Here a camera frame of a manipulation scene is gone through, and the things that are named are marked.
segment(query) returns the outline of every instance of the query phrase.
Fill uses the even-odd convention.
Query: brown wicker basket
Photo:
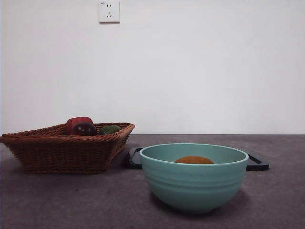
[[[118,125],[121,130],[110,135],[64,135],[65,124],[38,130],[3,134],[0,143],[8,147],[21,162],[26,173],[99,174],[125,148],[135,125],[130,123],[98,123]]]

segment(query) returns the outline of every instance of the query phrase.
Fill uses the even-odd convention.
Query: wall socket
[[[100,24],[120,23],[120,2],[118,0],[102,0],[99,7]]]

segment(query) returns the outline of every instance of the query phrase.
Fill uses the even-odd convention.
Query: green fruit
[[[109,135],[119,131],[121,128],[117,125],[106,125],[100,129],[99,135]]]

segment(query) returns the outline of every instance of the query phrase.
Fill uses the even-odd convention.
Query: gray countertop
[[[196,142],[263,157],[267,171],[247,171],[237,195],[210,213],[178,212],[149,190],[142,170],[126,169],[133,147]],[[1,145],[1,229],[303,229],[305,135],[137,135],[99,175],[24,174]]]

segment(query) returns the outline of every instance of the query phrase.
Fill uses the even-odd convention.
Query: teal bowl
[[[202,156],[214,164],[184,164],[175,160]],[[162,202],[181,211],[204,213],[219,208],[239,190],[248,154],[226,146],[173,143],[140,151],[142,168],[151,191]]]

